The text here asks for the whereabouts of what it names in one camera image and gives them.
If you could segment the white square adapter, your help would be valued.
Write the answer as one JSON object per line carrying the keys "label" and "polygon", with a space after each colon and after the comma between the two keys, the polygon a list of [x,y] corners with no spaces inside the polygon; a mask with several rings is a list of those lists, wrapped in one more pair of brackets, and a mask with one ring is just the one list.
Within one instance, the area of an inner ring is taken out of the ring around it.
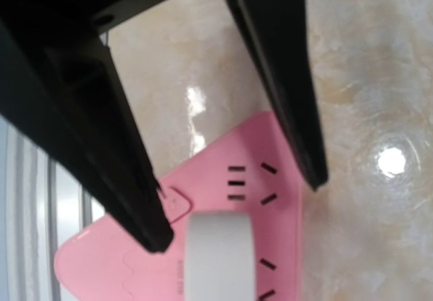
{"label": "white square adapter", "polygon": [[254,300],[254,260],[253,228],[247,214],[201,212],[191,215],[185,237],[185,299]]}

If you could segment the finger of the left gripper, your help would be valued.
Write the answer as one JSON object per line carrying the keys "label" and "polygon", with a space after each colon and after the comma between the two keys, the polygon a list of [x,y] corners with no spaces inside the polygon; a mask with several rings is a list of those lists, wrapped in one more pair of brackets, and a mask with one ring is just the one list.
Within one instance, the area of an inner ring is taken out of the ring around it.
{"label": "finger of the left gripper", "polygon": [[225,0],[312,190],[328,181],[310,67],[306,0]]}
{"label": "finger of the left gripper", "polygon": [[174,233],[110,50],[88,24],[1,16],[1,114],[147,251]]}

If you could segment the pink triangular power strip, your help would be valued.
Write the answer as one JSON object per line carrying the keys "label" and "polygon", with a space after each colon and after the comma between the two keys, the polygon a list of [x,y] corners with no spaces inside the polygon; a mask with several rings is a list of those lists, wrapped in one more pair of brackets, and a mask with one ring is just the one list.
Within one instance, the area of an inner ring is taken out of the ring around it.
{"label": "pink triangular power strip", "polygon": [[174,231],[152,254],[111,216],[70,238],[55,274],[78,300],[183,300],[187,223],[199,212],[243,212],[254,232],[256,300],[300,295],[302,178],[272,112],[241,123],[161,179]]}

